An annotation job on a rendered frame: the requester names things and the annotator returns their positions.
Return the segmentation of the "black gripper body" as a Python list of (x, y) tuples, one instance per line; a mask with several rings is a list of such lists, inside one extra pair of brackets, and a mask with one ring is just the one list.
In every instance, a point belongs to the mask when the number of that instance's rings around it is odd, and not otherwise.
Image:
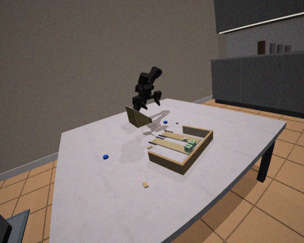
[(132, 99), (132, 103), (133, 103), (133, 106), (137, 106), (137, 99), (138, 98), (142, 98), (142, 100), (143, 101), (145, 101), (145, 100), (149, 100), (149, 99), (155, 99), (155, 96), (156, 96), (156, 94), (157, 93), (160, 93), (160, 97), (159, 97), (159, 99), (161, 98), (161, 91), (156, 91), (156, 92), (154, 92), (154, 94), (153, 95), (151, 95), (150, 93), (145, 93), (144, 94), (144, 96), (141, 94), (141, 90), (142, 90), (142, 88), (140, 88), (139, 89), (139, 91), (138, 91), (138, 96), (134, 96), (133, 97), (133, 99)]

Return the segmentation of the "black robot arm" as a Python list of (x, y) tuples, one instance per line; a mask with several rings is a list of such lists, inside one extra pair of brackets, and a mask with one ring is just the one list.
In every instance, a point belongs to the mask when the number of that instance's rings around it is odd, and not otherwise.
[[(135, 92), (138, 92), (140, 88), (141, 94), (144, 96), (145, 93), (152, 93), (151, 91), (154, 89), (154, 81), (162, 74), (161, 69), (153, 66), (149, 73), (141, 73), (139, 77), (138, 84), (135, 87)], [(134, 106), (134, 109), (140, 111), (141, 107)]]

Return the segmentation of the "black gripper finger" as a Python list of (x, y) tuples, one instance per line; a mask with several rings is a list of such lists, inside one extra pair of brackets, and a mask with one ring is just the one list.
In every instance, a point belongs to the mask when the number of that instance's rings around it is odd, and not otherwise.
[(160, 93), (157, 93), (155, 96), (155, 102), (160, 106), (159, 97), (160, 97)]
[(147, 108), (147, 106), (144, 104), (142, 98), (138, 98), (138, 99), (137, 99), (137, 106), (142, 107), (142, 108), (148, 110), (148, 108)]

